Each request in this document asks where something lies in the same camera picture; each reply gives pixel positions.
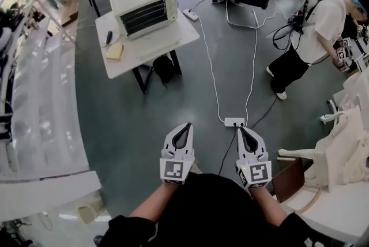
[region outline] black bag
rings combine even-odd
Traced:
[[[156,58],[152,66],[163,84],[168,83],[173,78],[174,65],[166,55]]]

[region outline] white cloth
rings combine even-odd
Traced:
[[[342,34],[345,19],[344,0],[321,0],[309,19],[304,20],[304,34],[300,37],[299,33],[292,33],[291,43],[300,58],[306,63],[313,63],[326,55],[327,51],[317,39],[317,32],[333,45]]]

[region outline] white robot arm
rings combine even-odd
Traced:
[[[191,123],[178,126],[166,136],[160,158],[160,178],[164,182],[184,184],[195,161],[193,137]]]
[[[268,161],[263,138],[249,128],[237,131],[236,172],[240,176],[245,190],[265,186],[272,180],[272,163]]]

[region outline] gray floor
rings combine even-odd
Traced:
[[[200,0],[178,0],[179,8],[191,8]],[[96,0],[102,14],[110,11],[109,0]],[[299,0],[278,0],[291,14]],[[277,10],[271,0],[266,10],[256,9],[259,21]],[[255,30],[227,24],[224,5],[207,0],[196,9],[204,25],[216,78],[220,114],[246,117],[244,105],[250,92]],[[251,7],[231,8],[231,18],[253,24]],[[201,38],[177,50],[183,71],[168,89],[154,75],[143,95],[132,72],[114,80],[107,77],[96,28],[96,15],[88,0],[80,4],[76,48],[76,89],[82,137],[92,170],[103,185],[103,198],[112,216],[128,215],[160,184],[159,157],[165,135],[184,122],[194,125],[195,156],[205,173],[217,173],[231,142],[233,130],[217,117],[217,104],[209,61]],[[248,103],[249,126],[274,100],[265,68],[281,52],[264,36],[285,23],[283,16],[267,21],[258,30],[253,94]],[[277,150],[312,148],[329,132],[319,117],[329,111],[326,100],[341,89],[345,77],[327,59],[312,66],[306,75],[287,88],[288,100],[277,101],[255,131],[265,140],[273,161],[273,174],[280,166]],[[235,174],[236,144],[224,162],[222,175],[239,182]]]

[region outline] power strip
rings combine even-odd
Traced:
[[[244,118],[225,118],[225,127],[244,127]]]
[[[184,16],[186,16],[190,20],[192,20],[192,21],[197,21],[198,20],[198,16],[195,12],[190,11],[189,9],[185,9],[182,12],[183,12]]]

